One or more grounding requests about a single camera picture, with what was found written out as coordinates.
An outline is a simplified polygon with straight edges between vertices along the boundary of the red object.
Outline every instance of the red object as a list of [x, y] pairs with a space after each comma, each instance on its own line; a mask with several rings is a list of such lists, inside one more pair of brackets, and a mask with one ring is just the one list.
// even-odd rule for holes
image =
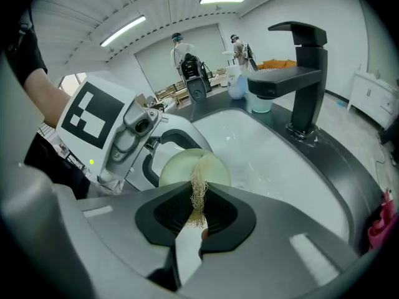
[[398, 215], [395, 213], [395, 205], [393, 200], [390, 200], [388, 190], [384, 193], [384, 202], [381, 207], [380, 219], [373, 222], [373, 225], [367, 231], [370, 250], [382, 245], [398, 219]]

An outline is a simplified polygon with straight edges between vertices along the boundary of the faucet handle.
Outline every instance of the faucet handle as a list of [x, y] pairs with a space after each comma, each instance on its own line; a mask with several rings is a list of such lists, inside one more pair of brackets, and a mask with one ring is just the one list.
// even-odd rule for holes
[[323, 29], [310, 24], [287, 21], [268, 28], [269, 31], [291, 31], [295, 45], [322, 47], [327, 43], [327, 34]]

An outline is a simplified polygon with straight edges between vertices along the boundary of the sink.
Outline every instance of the sink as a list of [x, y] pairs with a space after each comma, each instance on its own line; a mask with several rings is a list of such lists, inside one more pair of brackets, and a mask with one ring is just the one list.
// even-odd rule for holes
[[[291, 204], [348, 241], [348, 220], [333, 192], [300, 153], [278, 135], [234, 109], [193, 124], [228, 167], [233, 187]], [[171, 155], [181, 150], [174, 143], [160, 145], [154, 156], [154, 172], [160, 175]], [[182, 284], [201, 265], [198, 249], [202, 230], [185, 227], [176, 239]]]

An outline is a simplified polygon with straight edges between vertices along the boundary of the black faucet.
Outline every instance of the black faucet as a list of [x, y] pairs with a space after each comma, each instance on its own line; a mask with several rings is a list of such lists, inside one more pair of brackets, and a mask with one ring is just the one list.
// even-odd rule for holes
[[263, 99], [273, 99], [296, 91], [291, 122], [287, 129], [299, 138], [309, 136], [323, 103], [327, 78], [327, 43], [324, 30], [300, 22], [283, 22], [269, 31], [291, 31], [296, 47], [297, 67], [247, 74], [248, 89]]

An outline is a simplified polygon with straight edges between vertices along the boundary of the gray countertop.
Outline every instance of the gray countertop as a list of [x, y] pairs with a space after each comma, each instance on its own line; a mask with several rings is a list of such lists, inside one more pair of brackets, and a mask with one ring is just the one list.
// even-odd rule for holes
[[370, 216], [381, 203], [382, 192], [364, 166], [324, 130], [316, 128], [305, 140], [297, 140], [287, 130], [291, 111], [273, 104], [268, 113], [252, 112], [246, 98], [233, 100], [222, 92], [173, 112], [194, 122], [225, 109], [246, 112], [293, 147], [321, 176], [341, 203], [348, 219], [349, 244], [360, 253], [368, 250]]

